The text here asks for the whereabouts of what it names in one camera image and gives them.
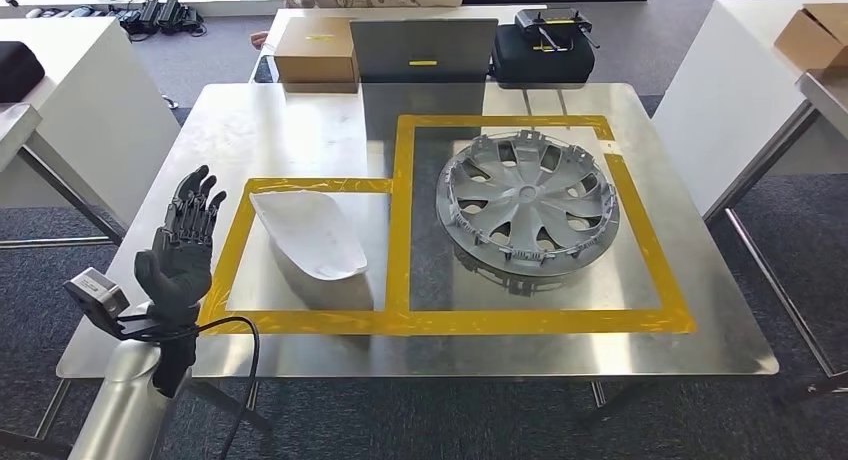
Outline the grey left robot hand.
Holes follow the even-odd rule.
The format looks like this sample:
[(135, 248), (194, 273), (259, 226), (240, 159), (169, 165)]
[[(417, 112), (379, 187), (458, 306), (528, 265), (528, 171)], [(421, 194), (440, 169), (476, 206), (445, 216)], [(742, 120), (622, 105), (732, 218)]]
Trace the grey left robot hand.
[(211, 193), (216, 182), (206, 165), (184, 177), (152, 247), (135, 256), (135, 278), (152, 302), (148, 313), (163, 323), (194, 324), (199, 302), (210, 289), (213, 233), (226, 198), (223, 190)]

